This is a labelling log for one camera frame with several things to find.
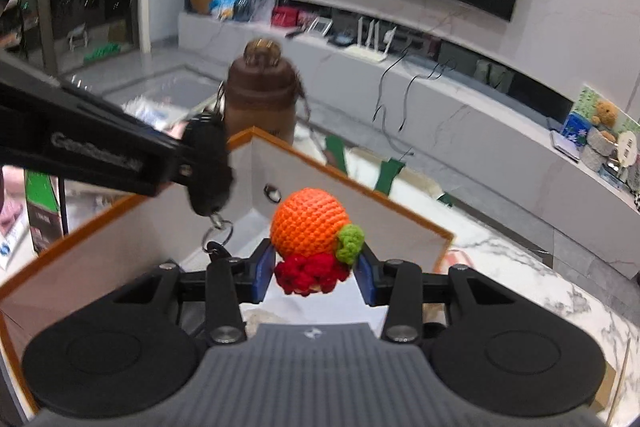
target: crocheted orange ball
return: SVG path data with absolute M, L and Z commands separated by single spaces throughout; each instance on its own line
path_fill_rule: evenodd
M 271 242 L 283 259 L 334 253 L 337 233 L 349 223 L 346 210 L 331 194 L 303 188 L 278 206 L 271 221 Z

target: black cable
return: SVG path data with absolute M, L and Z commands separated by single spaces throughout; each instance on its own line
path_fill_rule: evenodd
M 66 217 L 66 192 L 64 178 L 58 178 L 58 201 L 60 202 L 60 222 L 62 235 L 69 235 L 69 220 Z
M 217 39 L 221 34 L 222 34 L 222 30 L 225 28 L 225 19 L 214 19 L 217 22 L 220 23 L 220 28 L 218 29 L 218 32 L 212 36 L 210 36 L 209 41 L 205 42 L 205 44 L 199 48 L 196 48 L 194 50 L 191 50 L 194 53 L 200 53 L 203 52 L 204 50 L 206 50 L 209 45 L 215 40 Z
M 400 161 L 402 161 L 402 158 L 404 158 L 405 156 L 413 156 L 414 155 L 413 147 L 409 147 L 409 149 L 407 149 L 406 151 L 403 151 L 398 147 L 396 147 L 394 143 L 391 141 L 391 137 L 386 132 L 386 106 L 384 104 L 381 105 L 379 108 L 377 108 L 376 112 L 373 115 L 373 121 L 376 121 L 376 117 L 378 116 L 378 112 L 380 111 L 380 109 L 382 109 L 382 134 L 385 135 L 386 141 L 389 143 L 389 147 L 391 147 L 391 149 L 393 149 L 398 154 L 402 155 L 400 156 Z
M 199 334 L 201 334 L 204 331 L 204 322 L 202 324 L 199 324 L 190 334 L 189 336 L 194 339 L 195 337 L 197 337 Z
M 505 70 L 500 74 L 500 76 L 498 77 L 498 83 L 497 83 L 497 84 L 495 84 L 495 86 L 492 86 L 492 85 L 491 85 L 491 82 L 489 82 L 489 86 L 490 86 L 490 87 L 493 87 L 495 90 L 498 90 L 498 88 L 499 88 L 499 87 L 502 85 L 502 83 L 504 82 L 504 79 L 506 78 L 507 73 L 508 73 L 508 71 L 507 71 L 507 69 L 505 69 Z
M 411 45 L 411 41 L 409 41 L 407 43 L 407 45 L 404 47 L 404 50 L 402 50 L 400 52 L 400 57 L 398 58 L 398 60 L 396 60 L 393 64 L 391 64 L 388 68 L 386 68 L 385 72 L 382 73 L 382 76 L 380 76 L 380 81 L 378 83 L 378 100 L 376 101 L 376 111 L 373 115 L 373 118 L 371 119 L 371 121 L 373 122 L 376 119 L 376 114 L 378 113 L 378 110 L 380 109 L 380 101 L 382 100 L 382 82 L 385 79 L 385 75 L 391 71 L 391 69 L 398 63 L 400 62 L 400 60 L 402 60 L 403 58 L 406 57 L 406 54 L 409 51 L 409 46 Z
M 445 62 L 444 64 L 441 64 L 441 63 L 437 62 L 436 65 L 433 67 L 433 70 L 431 70 L 431 73 L 429 73 L 429 76 L 424 76 L 423 74 L 419 73 L 419 74 L 416 74 L 411 79 L 411 81 L 409 81 L 409 84 L 406 86 L 406 89 L 404 90 L 404 102 L 402 104 L 402 123 L 400 124 L 400 127 L 398 127 L 398 132 L 402 131 L 402 129 L 404 128 L 404 124 L 406 123 L 406 120 L 407 120 L 407 117 L 408 117 L 407 104 L 408 104 L 408 100 L 409 100 L 409 89 L 410 89 L 411 85 L 414 83 L 414 80 L 416 78 L 421 78 L 423 80 L 429 80 L 433 76 L 433 73 L 435 73 L 436 69 L 440 66 L 441 67 L 440 74 L 433 79 L 433 80 L 438 80 L 442 76 L 442 74 L 444 73 L 444 70 L 447 68 L 447 66 L 449 66 L 449 71 L 453 71 L 453 70 L 456 69 L 457 65 L 458 65 L 458 63 L 456 62 L 455 58 L 449 58 L 447 60 L 447 62 Z

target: black circular base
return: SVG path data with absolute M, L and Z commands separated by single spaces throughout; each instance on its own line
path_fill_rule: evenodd
M 430 362 L 454 393 L 496 413 L 543 417 L 589 403 L 604 375 L 600 346 L 555 315 L 490 306 L 433 343 Z
M 80 418 L 139 412 L 176 393 L 198 365 L 196 346 L 148 307 L 87 308 L 37 335 L 22 369 L 43 407 Z

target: metal key ring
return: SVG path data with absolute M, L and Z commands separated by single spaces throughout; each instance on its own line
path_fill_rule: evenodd
M 228 219 L 223 219 L 220 217 L 220 214 L 211 214 L 209 216 L 209 220 L 211 221 L 211 226 L 207 229 L 207 232 L 202 236 L 202 251 L 207 252 L 207 243 L 209 242 L 209 236 L 214 232 L 220 232 L 221 230 L 225 230 L 228 225 L 229 233 L 226 235 L 224 241 L 220 242 L 220 245 L 223 247 L 229 242 L 231 236 L 234 235 L 234 224 Z
M 220 82 L 220 87 L 218 87 L 218 92 L 216 93 L 216 101 L 213 104 L 213 107 L 211 108 L 211 112 L 213 112 L 214 114 L 218 114 L 220 116 L 223 116 L 222 113 L 222 98 L 223 96 L 225 96 L 225 82 Z

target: teddy bear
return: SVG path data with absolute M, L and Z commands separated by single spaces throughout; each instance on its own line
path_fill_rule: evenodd
M 613 126 L 618 118 L 618 108 L 609 100 L 598 100 L 596 104 L 596 114 L 591 117 L 591 123 L 594 124 L 600 133 L 609 141 L 615 142 L 616 136 L 613 132 Z

